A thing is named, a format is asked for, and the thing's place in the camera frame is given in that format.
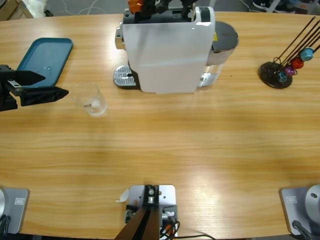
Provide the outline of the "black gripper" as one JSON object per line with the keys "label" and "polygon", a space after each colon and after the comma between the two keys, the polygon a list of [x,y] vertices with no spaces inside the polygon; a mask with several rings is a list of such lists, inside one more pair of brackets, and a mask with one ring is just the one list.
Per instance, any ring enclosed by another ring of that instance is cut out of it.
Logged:
{"label": "black gripper", "polygon": [[[15,110],[17,101],[10,95],[7,88],[8,81],[15,81],[21,86],[30,86],[46,77],[29,70],[13,70],[6,64],[0,65],[0,111]],[[20,104],[22,107],[56,102],[69,94],[69,91],[60,87],[24,88],[21,92]]]}

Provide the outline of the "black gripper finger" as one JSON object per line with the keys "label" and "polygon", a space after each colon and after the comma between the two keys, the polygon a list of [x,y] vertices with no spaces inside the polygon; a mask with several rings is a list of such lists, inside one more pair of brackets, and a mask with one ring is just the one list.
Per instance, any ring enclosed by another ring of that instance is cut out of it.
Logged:
{"label": "black gripper finger", "polygon": [[166,12],[169,9],[171,0],[156,0],[155,9],[157,12]]}
{"label": "black gripper finger", "polygon": [[144,0],[143,5],[141,7],[142,14],[155,14],[156,13],[156,6],[155,0]]}

